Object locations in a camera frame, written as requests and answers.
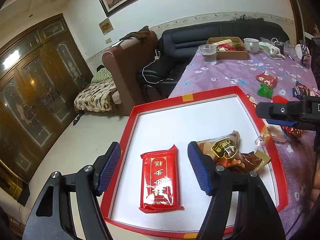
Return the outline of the large red snack packet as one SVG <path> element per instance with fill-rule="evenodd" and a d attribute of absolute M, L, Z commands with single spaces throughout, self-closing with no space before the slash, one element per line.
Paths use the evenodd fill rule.
<path fill-rule="evenodd" d="M 287 103 L 288 100 L 285 99 L 282 96 L 276 95 L 276 96 L 273 96 L 272 102 L 275 102 L 275 103 Z M 296 129 L 296 128 L 288 127 L 288 126 L 281 126 L 281 129 L 291 139 L 300 140 L 301 137 L 302 137 L 303 131 L 301 129 Z"/>

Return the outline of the white plush toy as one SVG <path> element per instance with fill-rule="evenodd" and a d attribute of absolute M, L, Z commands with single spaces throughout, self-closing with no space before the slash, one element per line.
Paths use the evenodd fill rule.
<path fill-rule="evenodd" d="M 280 49 L 268 42 L 259 42 L 259 48 L 271 59 L 282 60 L 285 56 L 281 53 Z"/>

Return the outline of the brown cardboard snack box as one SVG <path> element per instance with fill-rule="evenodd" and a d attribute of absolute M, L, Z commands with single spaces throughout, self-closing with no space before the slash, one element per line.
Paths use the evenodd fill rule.
<path fill-rule="evenodd" d="M 210 37 L 207 44 L 216 46 L 218 60 L 248 59 L 248 51 L 239 37 Z"/>

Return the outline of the red flower snack packet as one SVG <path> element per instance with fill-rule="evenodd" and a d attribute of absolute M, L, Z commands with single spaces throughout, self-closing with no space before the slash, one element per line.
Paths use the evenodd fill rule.
<path fill-rule="evenodd" d="M 278 82 L 277 77 L 273 77 L 271 74 L 269 74 L 267 71 L 263 71 L 261 74 L 258 74 L 255 77 L 260 83 L 265 84 L 266 86 L 270 88 L 275 88 Z"/>

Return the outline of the red gift box tray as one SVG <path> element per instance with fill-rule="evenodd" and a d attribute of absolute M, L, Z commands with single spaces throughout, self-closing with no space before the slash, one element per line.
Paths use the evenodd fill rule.
<path fill-rule="evenodd" d="M 254 142 L 264 128 L 237 86 L 134 107 L 101 202 L 104 220 L 163 238 L 284 239 L 286 180 L 274 143 Z M 238 174 L 202 152 L 199 141 L 233 131 L 240 152 L 263 153 L 271 162 Z"/>

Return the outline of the green snack packet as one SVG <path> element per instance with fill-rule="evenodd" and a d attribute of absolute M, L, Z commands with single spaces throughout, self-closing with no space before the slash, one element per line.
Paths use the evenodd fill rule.
<path fill-rule="evenodd" d="M 261 83 L 260 88 L 257 91 L 257 94 L 264 98 L 271 99 L 273 96 L 273 89 L 267 86 L 266 84 Z"/>

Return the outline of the patterned blanket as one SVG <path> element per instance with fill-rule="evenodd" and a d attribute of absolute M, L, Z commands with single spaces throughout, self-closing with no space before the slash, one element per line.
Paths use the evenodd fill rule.
<path fill-rule="evenodd" d="M 74 100 L 76 112 L 114 112 L 116 104 L 112 96 L 117 92 L 111 73 L 104 67 L 98 70 L 91 83 Z"/>

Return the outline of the black purple plum packet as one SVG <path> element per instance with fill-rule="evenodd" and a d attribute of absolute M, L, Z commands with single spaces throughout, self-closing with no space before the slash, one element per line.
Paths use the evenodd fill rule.
<path fill-rule="evenodd" d="M 295 87 L 292 88 L 292 95 L 294 98 L 300 100 L 304 95 L 315 96 L 315 93 L 311 91 L 308 87 L 297 81 Z"/>

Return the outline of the purple floral tablecloth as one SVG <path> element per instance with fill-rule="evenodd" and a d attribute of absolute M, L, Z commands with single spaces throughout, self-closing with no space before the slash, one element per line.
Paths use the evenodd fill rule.
<path fill-rule="evenodd" d="M 268 102 L 268 98 L 257 94 L 260 82 L 256 77 L 263 72 L 278 80 L 274 96 L 295 100 L 292 89 L 297 82 L 312 92 L 318 91 L 312 71 L 303 67 L 298 59 L 274 60 L 260 52 L 249 54 L 247 60 L 219 60 L 211 66 L 205 64 L 200 52 L 196 52 L 169 96 L 237 85 L 257 102 Z M 276 144 L 289 197 L 288 206 L 280 212 L 287 239 L 297 232 L 312 207 L 311 190 L 317 163 L 313 151 L 314 138 L 313 131 L 303 131 L 300 141 L 290 138 L 283 144 Z"/>

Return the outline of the wooden glass cabinet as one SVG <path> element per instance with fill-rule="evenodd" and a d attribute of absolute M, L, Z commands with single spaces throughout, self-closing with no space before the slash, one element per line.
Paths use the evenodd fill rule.
<path fill-rule="evenodd" d="M 1 47 L 1 161 L 29 182 L 92 78 L 62 14 Z"/>

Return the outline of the brown gold snack packet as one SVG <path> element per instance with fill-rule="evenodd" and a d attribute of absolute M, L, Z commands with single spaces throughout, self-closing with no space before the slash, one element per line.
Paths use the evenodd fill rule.
<path fill-rule="evenodd" d="M 196 143 L 202 153 L 210 156 L 216 165 L 221 165 L 239 174 L 258 172 L 271 161 L 271 158 L 260 150 L 241 153 L 238 149 L 240 145 L 238 131 Z"/>

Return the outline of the clear plastic cup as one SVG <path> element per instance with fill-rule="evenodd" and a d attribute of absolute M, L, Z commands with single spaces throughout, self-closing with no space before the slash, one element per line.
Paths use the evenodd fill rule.
<path fill-rule="evenodd" d="M 205 64 L 214 66 L 216 64 L 217 48 L 214 44 L 204 44 L 199 46 L 200 53 Z"/>

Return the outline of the wall notice plaque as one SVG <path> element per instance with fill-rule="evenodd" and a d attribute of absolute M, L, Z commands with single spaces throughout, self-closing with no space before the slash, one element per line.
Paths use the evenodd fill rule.
<path fill-rule="evenodd" d="M 100 28 L 101 32 L 103 33 L 103 35 L 110 33 L 113 30 L 113 26 L 110 22 L 110 19 L 106 18 L 105 20 L 100 22 L 99 28 Z"/>

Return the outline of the white round container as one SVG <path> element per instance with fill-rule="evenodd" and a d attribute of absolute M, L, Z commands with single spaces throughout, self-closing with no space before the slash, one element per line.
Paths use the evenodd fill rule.
<path fill-rule="evenodd" d="M 300 59 L 301 58 L 300 44 L 296 45 L 295 51 L 296 51 L 296 56 Z"/>

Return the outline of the white ceramic mug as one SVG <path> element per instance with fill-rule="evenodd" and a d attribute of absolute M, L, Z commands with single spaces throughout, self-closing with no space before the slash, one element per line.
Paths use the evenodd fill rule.
<path fill-rule="evenodd" d="M 244 38 L 244 45 L 249 53 L 255 54 L 259 52 L 259 40 L 255 38 Z"/>

